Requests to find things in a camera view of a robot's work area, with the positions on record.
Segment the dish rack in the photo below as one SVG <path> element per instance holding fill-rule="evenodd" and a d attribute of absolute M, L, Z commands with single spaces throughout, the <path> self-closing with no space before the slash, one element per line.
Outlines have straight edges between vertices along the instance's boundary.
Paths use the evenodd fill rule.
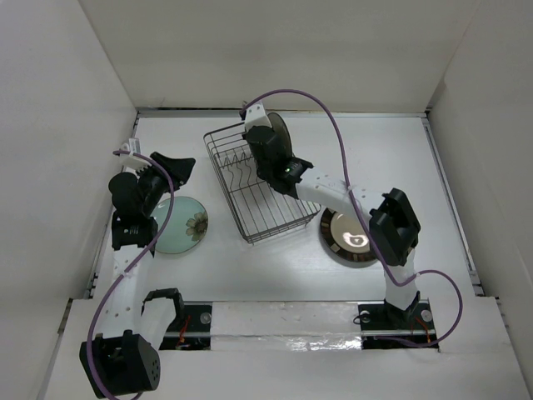
<path fill-rule="evenodd" d="M 321 209 L 313 202 L 284 196 L 257 177 L 256 162 L 244 133 L 243 123 L 204 135 L 227 205 L 239 233 L 249 243 L 307 225 Z"/>

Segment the flower pattern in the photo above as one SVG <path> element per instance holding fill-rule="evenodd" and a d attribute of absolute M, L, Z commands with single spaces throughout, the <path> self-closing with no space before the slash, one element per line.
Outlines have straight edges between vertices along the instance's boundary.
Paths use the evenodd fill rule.
<path fill-rule="evenodd" d="M 207 231 L 207 212 L 197 212 L 194 218 L 189 218 L 186 225 L 189 227 L 186 234 L 192 236 L 193 242 L 202 240 Z"/>

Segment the green glass plate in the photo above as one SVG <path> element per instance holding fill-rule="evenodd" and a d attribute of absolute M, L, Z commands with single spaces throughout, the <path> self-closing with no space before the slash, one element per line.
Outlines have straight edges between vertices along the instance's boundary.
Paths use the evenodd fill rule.
<path fill-rule="evenodd" d="M 161 227 L 168 214 L 170 198 L 160 202 L 152 216 Z M 194 248 L 206 236 L 208 225 L 206 209 L 194 198 L 174 197 L 174 208 L 167 227 L 157 240 L 160 253 L 179 254 Z"/>

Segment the round plate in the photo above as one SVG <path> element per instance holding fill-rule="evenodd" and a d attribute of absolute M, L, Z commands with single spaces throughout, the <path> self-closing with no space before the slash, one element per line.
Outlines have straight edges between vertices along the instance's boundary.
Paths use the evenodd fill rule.
<path fill-rule="evenodd" d="M 320 232 L 340 258 L 357 263 L 376 259 L 361 224 L 353 218 L 326 208 L 320 220 Z"/>
<path fill-rule="evenodd" d="M 167 217 L 170 198 L 160 202 L 152 216 L 161 227 Z M 174 197 L 170 221 L 157 240 L 160 253 L 179 254 L 194 248 L 206 235 L 208 218 L 206 209 L 192 197 Z"/>
<path fill-rule="evenodd" d="M 276 112 L 269 113 L 268 119 L 274 132 L 281 137 L 283 144 L 285 144 L 285 156 L 287 158 L 292 157 L 291 135 L 286 127 L 285 121 L 283 121 L 283 118 L 281 118 L 280 114 Z"/>

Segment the white wall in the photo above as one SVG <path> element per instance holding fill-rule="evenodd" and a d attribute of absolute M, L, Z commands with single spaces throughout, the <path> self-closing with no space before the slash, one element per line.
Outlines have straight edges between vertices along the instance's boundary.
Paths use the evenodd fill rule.
<path fill-rule="evenodd" d="M 533 393 L 533 2 L 482 0 L 430 114 L 488 294 Z"/>
<path fill-rule="evenodd" d="M 0 1 L 0 388 L 35 399 L 135 110 L 77 2 Z"/>
<path fill-rule="evenodd" d="M 423 112 L 477 2 L 80 0 L 136 106 L 358 112 Z"/>

